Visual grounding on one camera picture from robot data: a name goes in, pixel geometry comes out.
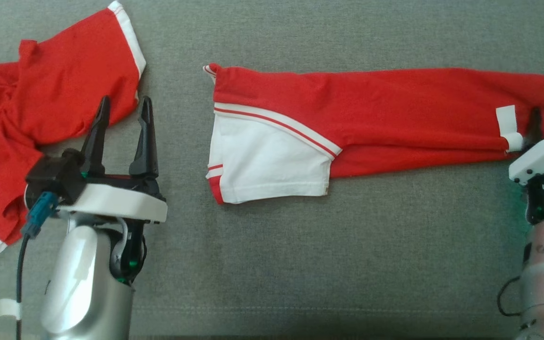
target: blue connector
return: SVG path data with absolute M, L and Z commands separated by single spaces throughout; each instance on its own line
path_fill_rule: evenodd
M 26 224 L 21 229 L 23 236 L 28 235 L 35 238 L 41 231 L 41 226 L 48 217 L 56 211 L 58 207 L 58 196 L 50 191 L 44 191 L 37 199 L 35 205 L 26 215 Z

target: folded clothing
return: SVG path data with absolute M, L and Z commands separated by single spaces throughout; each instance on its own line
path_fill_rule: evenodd
M 24 177 L 42 155 L 36 147 L 86 133 L 104 95 L 110 123 L 130 114 L 144 67 L 116 1 L 47 41 L 23 40 L 19 60 L 0 64 L 0 252 L 20 238 Z
M 321 196 L 330 177 L 509 159 L 536 109 L 544 136 L 544 75 L 203 69 L 215 114 L 206 177 L 220 204 Z

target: red stripe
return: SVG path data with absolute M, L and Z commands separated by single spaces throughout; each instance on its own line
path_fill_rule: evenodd
M 220 188 L 221 176 L 212 177 L 209 179 L 209 187 L 211 187 L 211 193 L 218 204 L 224 204 L 224 197 L 222 197 L 222 189 Z
M 209 71 L 206 66 L 203 67 L 203 69 L 205 70 L 205 72 L 209 73 L 210 75 L 215 76 L 215 73 L 213 73 L 212 71 Z
M 226 112 L 226 113 L 233 113 L 233 114 L 242 114 L 244 116 L 250 116 L 250 117 L 255 117 L 255 118 L 260 118 L 260 119 L 265 119 L 267 120 L 268 122 L 272 122 L 272 123 L 275 123 L 275 124 L 278 124 L 278 125 L 281 125 L 281 127 L 285 127 L 291 131 L 293 131 L 294 133 L 302 136 L 303 138 L 306 138 L 307 140 L 309 140 L 310 142 L 312 142 L 313 144 L 317 145 L 319 148 L 325 150 L 327 153 L 330 153 L 333 157 L 337 157 L 337 155 L 332 152 L 329 148 L 327 148 L 326 146 L 324 146 L 323 144 L 320 144 L 319 142 L 316 142 L 315 140 L 313 140 L 311 137 L 307 136 L 306 134 L 302 133 L 301 131 L 295 129 L 295 127 L 290 127 L 289 125 L 285 124 L 285 123 L 282 123 L 282 122 L 279 122 L 278 120 L 274 120 L 272 118 L 268 118 L 266 116 L 261 116 L 259 114 L 254 114 L 254 113 L 249 113 L 249 112 L 240 112 L 238 110 L 224 110 L 224 109 L 220 109 L 220 108 L 214 108 L 218 111 L 222 111 L 222 112 Z

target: gray couch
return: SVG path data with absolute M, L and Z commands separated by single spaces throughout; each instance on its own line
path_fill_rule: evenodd
M 261 71 L 469 67 L 544 73 L 544 1 L 124 0 L 147 68 L 168 222 L 148 226 L 134 334 L 512 336 L 496 309 L 520 271 L 527 224 L 508 163 L 332 180 L 330 195 L 218 206 L 204 178 L 212 130 L 209 62 Z M 108 0 L 0 0 L 0 62 Z M 107 134 L 104 164 L 127 171 L 136 115 Z M 48 146 L 59 153 L 81 140 Z M 38 333 L 65 234 L 28 246 L 24 322 Z M 18 245 L 0 254 L 13 297 Z M 517 310 L 517 289 L 505 295 Z M 1 321 L 0 329 L 11 329 Z

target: white fabric tag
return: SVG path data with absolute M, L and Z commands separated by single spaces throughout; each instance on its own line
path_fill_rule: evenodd
M 516 106 L 503 106 L 496 108 L 497 122 L 499 122 L 499 133 L 509 143 L 508 153 L 521 151 L 524 138 L 518 133 L 518 122 L 516 121 Z
M 0 300 L 0 317 L 2 316 L 13 316 L 16 320 L 22 318 L 22 309 L 19 303 L 16 300 L 12 299 L 1 299 Z

